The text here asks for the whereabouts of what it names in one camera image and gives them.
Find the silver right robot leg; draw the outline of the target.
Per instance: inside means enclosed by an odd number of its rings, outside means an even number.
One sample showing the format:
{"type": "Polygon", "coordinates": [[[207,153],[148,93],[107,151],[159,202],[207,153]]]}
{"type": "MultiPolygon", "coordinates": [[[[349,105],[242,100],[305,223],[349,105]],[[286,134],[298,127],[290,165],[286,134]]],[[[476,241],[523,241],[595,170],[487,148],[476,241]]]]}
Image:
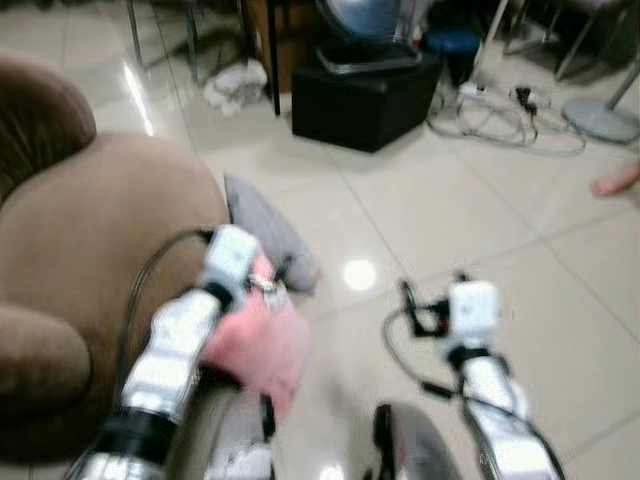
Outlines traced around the silver right robot leg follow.
{"type": "Polygon", "coordinates": [[[365,480],[463,480],[434,422],[412,404],[381,403],[372,420],[379,461],[365,480]]]}

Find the brown fabric sofa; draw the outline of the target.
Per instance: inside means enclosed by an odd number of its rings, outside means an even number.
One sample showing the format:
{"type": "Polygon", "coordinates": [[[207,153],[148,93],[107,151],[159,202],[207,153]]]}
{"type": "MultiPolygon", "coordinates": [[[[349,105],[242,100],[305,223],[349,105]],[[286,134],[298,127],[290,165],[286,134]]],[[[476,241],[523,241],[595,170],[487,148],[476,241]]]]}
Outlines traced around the brown fabric sofa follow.
{"type": "Polygon", "coordinates": [[[101,132],[58,68],[0,47],[0,465],[73,460],[99,433],[151,316],[227,224],[204,161],[101,132]]]}

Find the white crumpled cloth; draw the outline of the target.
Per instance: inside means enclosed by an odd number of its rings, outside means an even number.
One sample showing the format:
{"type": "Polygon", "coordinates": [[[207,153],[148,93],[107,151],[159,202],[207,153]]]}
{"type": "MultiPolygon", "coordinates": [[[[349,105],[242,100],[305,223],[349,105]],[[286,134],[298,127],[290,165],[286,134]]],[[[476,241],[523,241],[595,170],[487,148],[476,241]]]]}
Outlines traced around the white crumpled cloth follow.
{"type": "Polygon", "coordinates": [[[265,100],[266,87],[268,73],[264,65],[248,59],[216,73],[205,83],[202,95],[221,115],[234,116],[244,105],[265,100]]]}

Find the blue round stool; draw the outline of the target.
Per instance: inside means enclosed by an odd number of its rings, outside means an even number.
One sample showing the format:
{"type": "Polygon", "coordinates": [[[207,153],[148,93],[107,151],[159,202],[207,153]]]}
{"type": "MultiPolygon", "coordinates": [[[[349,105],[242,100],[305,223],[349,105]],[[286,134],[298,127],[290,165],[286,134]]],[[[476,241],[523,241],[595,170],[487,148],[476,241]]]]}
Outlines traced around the blue round stool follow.
{"type": "Polygon", "coordinates": [[[483,37],[468,28],[431,29],[421,38],[422,50],[443,60],[451,86],[460,87],[474,76],[483,37]]]}

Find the grey pillow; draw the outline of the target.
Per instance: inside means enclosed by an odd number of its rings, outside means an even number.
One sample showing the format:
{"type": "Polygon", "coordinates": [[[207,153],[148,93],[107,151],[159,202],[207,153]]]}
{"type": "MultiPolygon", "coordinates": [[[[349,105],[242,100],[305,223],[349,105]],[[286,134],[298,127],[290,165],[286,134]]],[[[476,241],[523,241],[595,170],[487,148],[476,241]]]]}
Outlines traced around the grey pillow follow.
{"type": "Polygon", "coordinates": [[[230,223],[259,239],[262,251],[282,274],[289,291],[315,296],[323,269],[319,257],[282,211],[246,179],[223,175],[230,223]]]}

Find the silver robot leg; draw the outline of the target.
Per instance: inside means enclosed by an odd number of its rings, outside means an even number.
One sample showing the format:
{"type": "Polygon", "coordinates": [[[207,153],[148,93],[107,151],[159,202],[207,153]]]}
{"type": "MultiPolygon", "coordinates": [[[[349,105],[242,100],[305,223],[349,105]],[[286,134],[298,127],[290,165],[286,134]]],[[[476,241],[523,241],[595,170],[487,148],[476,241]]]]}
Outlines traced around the silver robot leg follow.
{"type": "Polygon", "coordinates": [[[372,420],[379,461],[365,480],[463,480],[434,422],[412,404],[381,403],[372,420]]]}
{"type": "Polygon", "coordinates": [[[204,480],[276,480],[271,439],[276,431],[273,399],[238,390],[215,422],[204,480]]]}

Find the brown wooden cabinet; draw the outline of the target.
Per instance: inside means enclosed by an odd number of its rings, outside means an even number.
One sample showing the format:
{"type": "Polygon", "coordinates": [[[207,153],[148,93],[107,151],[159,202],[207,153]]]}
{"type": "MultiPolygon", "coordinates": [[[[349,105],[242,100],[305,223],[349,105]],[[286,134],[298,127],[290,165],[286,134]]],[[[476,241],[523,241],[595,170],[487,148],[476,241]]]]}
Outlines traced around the brown wooden cabinet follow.
{"type": "MultiPolygon", "coordinates": [[[[314,55],[317,42],[328,35],[328,24],[321,18],[315,0],[278,0],[275,10],[276,52],[280,55],[278,78],[280,92],[291,92],[292,70],[314,55]]],[[[250,46],[253,58],[259,60],[266,73],[270,67],[268,46],[268,0],[243,0],[250,19],[250,46]]]]}

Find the pink pillow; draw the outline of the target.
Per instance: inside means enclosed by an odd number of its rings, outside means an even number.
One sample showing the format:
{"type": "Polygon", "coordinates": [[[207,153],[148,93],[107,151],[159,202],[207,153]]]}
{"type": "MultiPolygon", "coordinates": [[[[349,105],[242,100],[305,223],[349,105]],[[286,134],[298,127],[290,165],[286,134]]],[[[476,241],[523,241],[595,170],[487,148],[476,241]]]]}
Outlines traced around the pink pillow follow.
{"type": "Polygon", "coordinates": [[[287,416],[305,372],[310,323],[287,288],[252,288],[241,310],[220,321],[200,362],[271,398],[276,419],[287,416]]]}

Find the grey metal leg chair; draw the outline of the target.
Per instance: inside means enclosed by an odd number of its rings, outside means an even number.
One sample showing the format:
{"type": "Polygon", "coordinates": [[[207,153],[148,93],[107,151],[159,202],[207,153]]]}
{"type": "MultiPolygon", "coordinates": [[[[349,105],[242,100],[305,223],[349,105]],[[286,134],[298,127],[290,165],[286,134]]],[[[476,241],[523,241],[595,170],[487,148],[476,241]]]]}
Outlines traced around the grey metal leg chair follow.
{"type": "Polygon", "coordinates": [[[549,50],[556,81],[637,58],[640,0],[509,0],[504,55],[549,50]]]}

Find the white power strip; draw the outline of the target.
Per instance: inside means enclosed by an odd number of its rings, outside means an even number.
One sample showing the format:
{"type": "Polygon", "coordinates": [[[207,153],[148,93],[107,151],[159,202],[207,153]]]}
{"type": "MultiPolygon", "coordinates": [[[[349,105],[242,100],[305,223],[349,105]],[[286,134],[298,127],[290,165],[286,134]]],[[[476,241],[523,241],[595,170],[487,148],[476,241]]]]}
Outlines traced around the white power strip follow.
{"type": "Polygon", "coordinates": [[[488,99],[488,87],[485,84],[465,82],[457,87],[458,99],[485,102],[488,99]]]}

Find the black box stand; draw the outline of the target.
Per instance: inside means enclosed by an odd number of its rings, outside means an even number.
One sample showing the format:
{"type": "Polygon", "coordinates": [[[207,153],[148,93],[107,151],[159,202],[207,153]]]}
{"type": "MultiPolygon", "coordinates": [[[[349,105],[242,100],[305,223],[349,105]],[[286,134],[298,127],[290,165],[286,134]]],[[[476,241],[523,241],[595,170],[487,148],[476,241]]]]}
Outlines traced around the black box stand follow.
{"type": "Polygon", "coordinates": [[[316,61],[293,69],[292,133],[305,140],[375,154],[425,124],[442,60],[416,67],[334,76],[316,61]]]}

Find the grey round appliance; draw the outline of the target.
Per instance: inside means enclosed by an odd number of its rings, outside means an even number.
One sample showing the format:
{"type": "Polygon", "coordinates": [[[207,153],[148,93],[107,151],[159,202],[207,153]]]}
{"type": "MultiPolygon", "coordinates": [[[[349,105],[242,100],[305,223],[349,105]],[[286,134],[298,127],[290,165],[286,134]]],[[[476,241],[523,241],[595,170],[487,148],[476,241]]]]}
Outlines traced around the grey round appliance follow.
{"type": "Polygon", "coordinates": [[[316,0],[325,22],[340,36],[319,47],[317,60],[333,76],[361,76],[419,67],[412,45],[422,0],[316,0]]]}

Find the person's bare foot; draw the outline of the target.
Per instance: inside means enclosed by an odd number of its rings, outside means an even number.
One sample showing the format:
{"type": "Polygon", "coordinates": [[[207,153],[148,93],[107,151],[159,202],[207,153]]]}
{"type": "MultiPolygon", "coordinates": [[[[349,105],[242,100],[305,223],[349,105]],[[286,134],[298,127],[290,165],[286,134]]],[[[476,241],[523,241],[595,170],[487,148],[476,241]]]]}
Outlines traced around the person's bare foot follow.
{"type": "Polygon", "coordinates": [[[640,178],[640,166],[637,164],[627,166],[618,172],[600,175],[590,183],[591,195],[604,198],[620,195],[626,189],[634,186],[640,178]]]}

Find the black table leg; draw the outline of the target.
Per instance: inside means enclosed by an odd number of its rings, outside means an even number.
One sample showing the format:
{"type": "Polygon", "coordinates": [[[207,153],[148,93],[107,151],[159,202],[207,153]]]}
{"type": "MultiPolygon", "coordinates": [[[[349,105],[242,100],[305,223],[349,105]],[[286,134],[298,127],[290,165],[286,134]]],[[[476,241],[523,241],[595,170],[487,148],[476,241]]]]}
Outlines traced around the black table leg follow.
{"type": "Polygon", "coordinates": [[[264,1],[266,24],[268,24],[268,28],[266,28],[266,52],[268,52],[268,65],[270,67],[269,87],[271,109],[273,109],[273,113],[275,116],[279,116],[280,114],[282,114],[282,100],[280,100],[280,68],[278,65],[279,55],[278,49],[276,49],[276,0],[264,1]]]}

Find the grey round stand base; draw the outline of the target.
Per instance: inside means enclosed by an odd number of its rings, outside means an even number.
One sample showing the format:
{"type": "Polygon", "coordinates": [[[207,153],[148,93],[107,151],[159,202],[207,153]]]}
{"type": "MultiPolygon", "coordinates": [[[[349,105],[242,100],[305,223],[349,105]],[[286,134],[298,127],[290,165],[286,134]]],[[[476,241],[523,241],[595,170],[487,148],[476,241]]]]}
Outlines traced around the grey round stand base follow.
{"type": "Polygon", "coordinates": [[[639,59],[631,61],[627,76],[608,99],[577,96],[564,102],[562,116],[581,133],[594,140],[628,145],[640,136],[639,115],[620,109],[622,97],[634,86],[640,74],[639,59]]]}

